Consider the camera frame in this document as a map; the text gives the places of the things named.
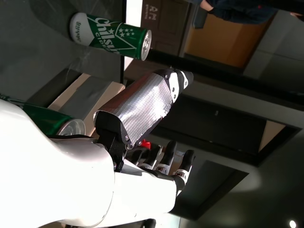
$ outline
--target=can top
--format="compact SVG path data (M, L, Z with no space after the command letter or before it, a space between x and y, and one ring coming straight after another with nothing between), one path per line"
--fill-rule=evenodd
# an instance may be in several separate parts
M72 119L61 126L57 135L86 134L85 123L80 119Z
M142 52L141 52L141 60L144 61L149 53L150 46L152 41L152 32L148 30L142 42Z

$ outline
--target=ceiling light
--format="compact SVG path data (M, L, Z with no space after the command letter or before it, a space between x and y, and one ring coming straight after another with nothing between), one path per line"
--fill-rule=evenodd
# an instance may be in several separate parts
M296 223L295 223L295 221L293 221L293 220L291 220L291 221L289 222L289 225L290 225L291 228L296 228Z

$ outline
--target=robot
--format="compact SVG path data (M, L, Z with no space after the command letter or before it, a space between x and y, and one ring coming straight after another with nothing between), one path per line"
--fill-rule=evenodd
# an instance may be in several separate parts
M154 152L140 166L125 157L192 81L192 73L174 69L143 76L95 113L99 139L46 136L23 110L0 100L1 225L37 228L59 221L102 228L170 212L187 183L194 151L185 153L172 176L175 141L156 170Z

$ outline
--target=cylindrical object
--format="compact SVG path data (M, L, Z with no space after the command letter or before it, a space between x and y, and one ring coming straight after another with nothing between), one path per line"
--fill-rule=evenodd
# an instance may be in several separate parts
M70 35L78 44L140 60L147 58L152 38L150 30L85 13L72 17Z
M143 154L143 151L142 150L136 150L136 151L134 151L133 152L133 154L132 154L132 157L131 157L131 159L130 159L130 162L132 163L132 164L134 164L134 165L138 165L138 163L139 163L139 160L141 159L141 157L142 157L142 154Z
M169 174L173 162L174 154L176 152L176 147L177 147L176 141L172 140L168 143L163 158L161 162L157 165L156 168L157 171L166 175Z
M156 159L161 152L162 148L160 146L157 146L151 151L149 151L148 157L146 158L146 160L144 160L140 167L152 170L156 164Z
M24 101L0 94L0 99L19 106L45 135L85 134L86 126L82 120L51 109L35 106Z
M192 163L194 158L195 158L194 151L187 150L186 153L184 154L180 167L173 173L173 175L180 176L185 184L188 181L188 177L192 169Z

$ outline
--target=green beer can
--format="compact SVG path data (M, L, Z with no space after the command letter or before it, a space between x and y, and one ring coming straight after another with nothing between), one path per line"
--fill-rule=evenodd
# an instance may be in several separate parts
M152 38L150 30L85 13L72 17L70 35L78 44L140 60L147 58Z
M20 107L45 135L85 134L86 126L82 120L54 110L39 107L24 101L0 94L0 99Z

